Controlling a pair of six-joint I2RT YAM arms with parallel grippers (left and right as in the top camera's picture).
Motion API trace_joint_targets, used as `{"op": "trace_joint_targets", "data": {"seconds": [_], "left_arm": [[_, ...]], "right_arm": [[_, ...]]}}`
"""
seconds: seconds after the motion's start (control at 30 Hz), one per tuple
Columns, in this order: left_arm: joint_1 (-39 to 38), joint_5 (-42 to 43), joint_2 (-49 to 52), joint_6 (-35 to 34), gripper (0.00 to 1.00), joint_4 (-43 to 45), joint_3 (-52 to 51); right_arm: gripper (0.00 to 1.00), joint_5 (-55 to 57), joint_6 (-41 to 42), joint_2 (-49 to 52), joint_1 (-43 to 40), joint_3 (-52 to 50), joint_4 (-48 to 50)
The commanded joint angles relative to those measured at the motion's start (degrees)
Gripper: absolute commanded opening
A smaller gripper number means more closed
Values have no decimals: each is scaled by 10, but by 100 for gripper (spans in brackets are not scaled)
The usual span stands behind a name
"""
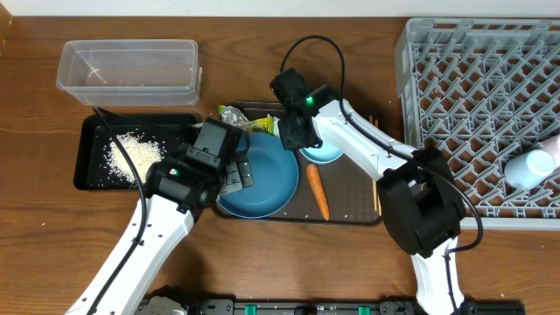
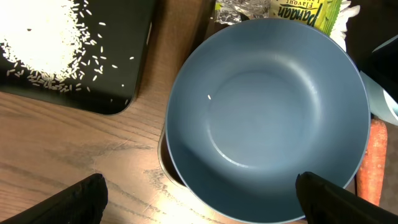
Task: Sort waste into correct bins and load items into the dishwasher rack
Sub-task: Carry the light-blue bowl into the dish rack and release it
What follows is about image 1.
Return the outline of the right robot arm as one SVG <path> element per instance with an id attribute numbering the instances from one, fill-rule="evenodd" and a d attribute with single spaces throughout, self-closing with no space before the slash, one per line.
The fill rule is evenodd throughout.
<path id="1" fill-rule="evenodd" d="M 454 249 L 466 209 L 443 154 L 417 150 L 380 131 L 328 86 L 275 87 L 286 111 L 279 124 L 287 150 L 329 143 L 377 184 L 382 219 L 411 256 L 416 300 L 428 314 L 454 314 L 464 296 Z"/>

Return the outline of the white rice pile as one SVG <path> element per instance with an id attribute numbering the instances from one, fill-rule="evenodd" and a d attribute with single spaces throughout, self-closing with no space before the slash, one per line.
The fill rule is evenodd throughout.
<path id="1" fill-rule="evenodd" d="M 143 136 L 144 134 L 137 135 L 133 132 L 116 135 L 135 166 L 142 183 L 146 181 L 151 165 L 161 161 L 167 153 L 164 146 L 155 141 L 154 136 L 147 140 L 143 140 Z M 103 157 L 105 162 L 102 168 L 108 171 L 109 179 L 113 177 L 116 184 L 126 186 L 134 186 L 137 183 L 133 171 L 113 140 L 103 145 Z"/>

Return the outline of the pale pink cup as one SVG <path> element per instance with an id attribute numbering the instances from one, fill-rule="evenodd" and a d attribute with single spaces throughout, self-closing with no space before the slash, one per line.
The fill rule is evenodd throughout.
<path id="1" fill-rule="evenodd" d="M 555 169 L 560 167 L 560 136 L 556 135 L 542 142 L 542 150 L 549 153 L 555 161 Z"/>

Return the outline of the light blue bowl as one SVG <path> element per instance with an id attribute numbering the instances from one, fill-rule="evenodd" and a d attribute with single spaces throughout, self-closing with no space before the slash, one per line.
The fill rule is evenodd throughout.
<path id="1" fill-rule="evenodd" d="M 304 158 L 316 165 L 330 164 L 343 155 L 341 150 L 327 142 L 323 142 L 320 148 L 302 148 L 299 151 Z"/>

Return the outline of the dark blue plate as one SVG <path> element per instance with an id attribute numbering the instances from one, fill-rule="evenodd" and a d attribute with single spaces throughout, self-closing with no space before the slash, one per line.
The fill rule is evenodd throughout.
<path id="1" fill-rule="evenodd" d="M 289 203 L 298 188 L 298 162 L 275 136 L 251 133 L 248 140 L 248 164 L 255 183 L 220 197 L 217 204 L 234 216 L 260 219 Z"/>

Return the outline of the light blue cup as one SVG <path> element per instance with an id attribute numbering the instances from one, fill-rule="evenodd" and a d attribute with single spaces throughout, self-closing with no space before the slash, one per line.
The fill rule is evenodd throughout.
<path id="1" fill-rule="evenodd" d="M 504 168 L 504 176 L 514 188 L 532 189 L 555 169 L 555 159 L 545 150 L 538 149 L 509 160 Z"/>

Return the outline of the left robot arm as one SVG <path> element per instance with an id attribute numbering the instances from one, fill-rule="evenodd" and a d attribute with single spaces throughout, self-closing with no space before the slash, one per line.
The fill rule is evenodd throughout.
<path id="1" fill-rule="evenodd" d="M 129 225 L 105 263 L 68 309 L 70 314 L 132 314 L 202 210 L 222 193 L 245 188 L 238 149 L 247 133 L 208 118 L 194 143 L 153 164 Z"/>

